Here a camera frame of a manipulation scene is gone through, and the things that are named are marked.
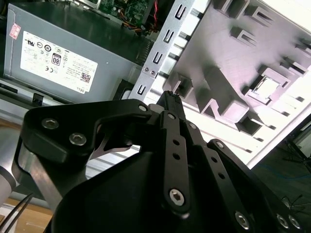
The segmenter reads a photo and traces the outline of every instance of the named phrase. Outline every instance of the circuit board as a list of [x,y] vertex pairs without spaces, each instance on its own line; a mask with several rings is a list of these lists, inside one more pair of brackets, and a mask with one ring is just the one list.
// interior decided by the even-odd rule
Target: circuit board
[[102,0],[99,10],[140,28],[150,0]]

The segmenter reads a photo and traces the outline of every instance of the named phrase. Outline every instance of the floor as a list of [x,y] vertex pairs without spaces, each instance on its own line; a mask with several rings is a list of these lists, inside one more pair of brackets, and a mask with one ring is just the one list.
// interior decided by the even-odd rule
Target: floor
[[283,160],[292,156],[288,151],[284,144],[278,145],[253,168],[253,172],[283,202],[292,205],[297,218],[311,229],[311,174],[303,164]]

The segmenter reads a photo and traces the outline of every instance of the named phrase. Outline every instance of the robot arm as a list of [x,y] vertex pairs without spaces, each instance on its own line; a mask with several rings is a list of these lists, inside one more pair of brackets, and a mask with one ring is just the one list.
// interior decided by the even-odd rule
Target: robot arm
[[[90,158],[140,145],[90,180]],[[13,174],[54,211],[49,232],[304,232],[294,213],[219,140],[206,143],[181,99],[42,107],[24,119]]]

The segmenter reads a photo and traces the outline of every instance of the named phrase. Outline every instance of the bolt head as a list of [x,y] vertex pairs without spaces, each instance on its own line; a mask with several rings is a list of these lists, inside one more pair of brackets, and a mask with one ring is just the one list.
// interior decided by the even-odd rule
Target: bolt head
[[242,213],[240,213],[239,211],[235,212],[235,219],[239,223],[239,225],[243,227],[245,230],[249,229],[248,220]]
[[300,229],[299,223],[297,222],[297,220],[293,216],[288,215],[288,219],[294,225],[294,227],[296,227],[297,229]]
[[146,108],[145,106],[142,106],[142,105],[139,106],[139,109],[142,110],[142,111],[144,111],[144,112],[147,111],[147,108]]
[[175,119],[176,117],[173,114],[168,113],[169,118]]
[[185,203],[183,194],[177,189],[172,189],[170,191],[170,198],[175,205],[182,206]]
[[216,145],[217,145],[220,149],[225,148],[224,145],[223,145],[221,142],[216,142]]
[[278,222],[282,225],[282,227],[284,227],[285,229],[289,228],[287,221],[281,215],[277,214],[276,218],[277,218]]
[[83,146],[86,143],[86,137],[81,133],[73,133],[69,136],[69,141],[75,146]]
[[57,129],[59,126],[57,120],[53,118],[45,118],[42,120],[41,124],[44,128],[49,129],[49,130]]
[[196,126],[193,123],[189,123],[190,127],[193,128],[194,130],[196,130]]

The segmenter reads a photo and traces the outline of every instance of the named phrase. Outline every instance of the metal bracket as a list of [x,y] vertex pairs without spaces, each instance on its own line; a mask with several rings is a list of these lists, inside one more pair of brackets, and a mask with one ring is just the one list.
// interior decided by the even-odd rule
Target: metal bracket
[[150,91],[155,78],[162,67],[164,60],[169,56],[174,40],[179,36],[186,17],[191,13],[195,0],[176,0],[154,43],[142,72],[129,96],[129,99],[144,100]]

